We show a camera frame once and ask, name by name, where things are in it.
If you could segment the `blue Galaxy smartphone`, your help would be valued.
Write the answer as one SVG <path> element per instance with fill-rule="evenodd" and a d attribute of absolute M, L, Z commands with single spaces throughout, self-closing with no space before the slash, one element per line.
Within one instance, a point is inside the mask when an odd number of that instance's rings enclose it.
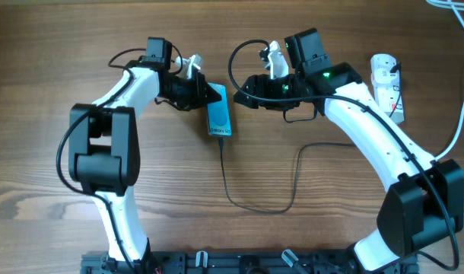
<path fill-rule="evenodd" d="M 211 82 L 209 85 L 221 95 L 221 100 L 207 105 L 208 133 L 218 137 L 230 137 L 232 128 L 226 87 Z"/>

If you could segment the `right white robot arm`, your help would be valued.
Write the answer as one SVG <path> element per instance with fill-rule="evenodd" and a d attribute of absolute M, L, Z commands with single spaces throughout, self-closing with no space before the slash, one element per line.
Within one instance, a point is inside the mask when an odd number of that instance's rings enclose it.
<path fill-rule="evenodd" d="M 288 111 L 302 103 L 336 124 L 377 172 L 386 191 L 376 229 L 351 248 L 359 273 L 380 272 L 449 238 L 464 225 L 464 173 L 416 145 L 374 101 L 362 77 L 346 62 L 333 65 L 319 32 L 285 38 L 285 49 L 267 43 L 260 52 L 267 72 L 237 85 L 245 107 Z"/>

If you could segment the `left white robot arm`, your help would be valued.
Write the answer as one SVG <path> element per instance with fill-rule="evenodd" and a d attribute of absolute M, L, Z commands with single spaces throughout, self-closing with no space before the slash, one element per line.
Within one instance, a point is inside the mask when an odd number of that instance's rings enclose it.
<path fill-rule="evenodd" d="M 122 77 L 92 104 L 75 104 L 70 125 L 59 144 L 56 163 L 62 173 L 62 151 L 68 149 L 68 172 L 79 182 L 79 194 L 98 208 L 109 250 L 94 259 L 83 256 L 83 273 L 157 273 L 160 264 L 139 217 L 134 185 L 141 166 L 137 119 L 150 103 L 178 111 L 206 108 L 209 133 L 231 134 L 227 92 L 206 81 L 201 58 L 172 58 L 176 47 L 150 37 L 142 56 L 120 66 Z"/>

